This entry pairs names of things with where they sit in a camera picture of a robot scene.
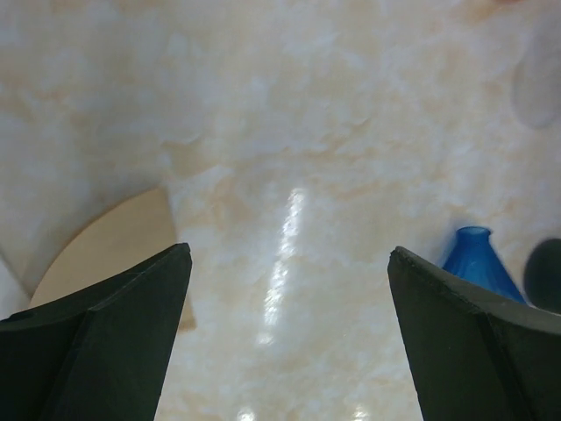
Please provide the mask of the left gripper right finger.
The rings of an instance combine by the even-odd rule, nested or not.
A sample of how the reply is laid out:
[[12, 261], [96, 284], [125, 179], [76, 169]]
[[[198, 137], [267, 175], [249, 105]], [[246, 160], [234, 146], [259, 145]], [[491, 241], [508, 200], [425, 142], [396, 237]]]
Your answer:
[[425, 420], [558, 420], [560, 316], [466, 282], [401, 246], [387, 267]]

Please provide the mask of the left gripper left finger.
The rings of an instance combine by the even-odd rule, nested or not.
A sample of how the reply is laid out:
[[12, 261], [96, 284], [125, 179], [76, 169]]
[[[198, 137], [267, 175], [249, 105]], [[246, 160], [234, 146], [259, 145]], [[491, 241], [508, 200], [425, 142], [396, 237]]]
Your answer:
[[1, 323], [4, 420], [151, 420], [188, 291], [185, 243]]

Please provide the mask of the brown paper coffee filter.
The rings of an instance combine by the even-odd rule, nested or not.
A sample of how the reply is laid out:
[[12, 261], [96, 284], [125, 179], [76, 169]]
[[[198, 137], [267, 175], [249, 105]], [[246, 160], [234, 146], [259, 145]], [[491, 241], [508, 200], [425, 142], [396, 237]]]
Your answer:
[[176, 240], [163, 189], [128, 199], [89, 224], [54, 260], [28, 310], [1, 323], [4, 343], [132, 350], [167, 360], [196, 321], [190, 247]]

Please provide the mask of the dark carafe with red lid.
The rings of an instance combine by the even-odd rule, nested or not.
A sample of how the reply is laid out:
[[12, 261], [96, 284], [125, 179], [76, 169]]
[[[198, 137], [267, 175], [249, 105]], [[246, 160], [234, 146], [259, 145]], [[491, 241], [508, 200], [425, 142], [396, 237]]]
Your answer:
[[523, 286], [536, 307], [560, 313], [561, 240], [546, 239], [530, 254], [523, 274]]

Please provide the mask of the clear glass carafe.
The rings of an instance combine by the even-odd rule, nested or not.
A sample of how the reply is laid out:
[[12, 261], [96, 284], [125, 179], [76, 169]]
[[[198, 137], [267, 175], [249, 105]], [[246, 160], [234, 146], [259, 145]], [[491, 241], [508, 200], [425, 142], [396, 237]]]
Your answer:
[[512, 90], [515, 115], [540, 129], [560, 117], [560, 41], [538, 40], [515, 68]]

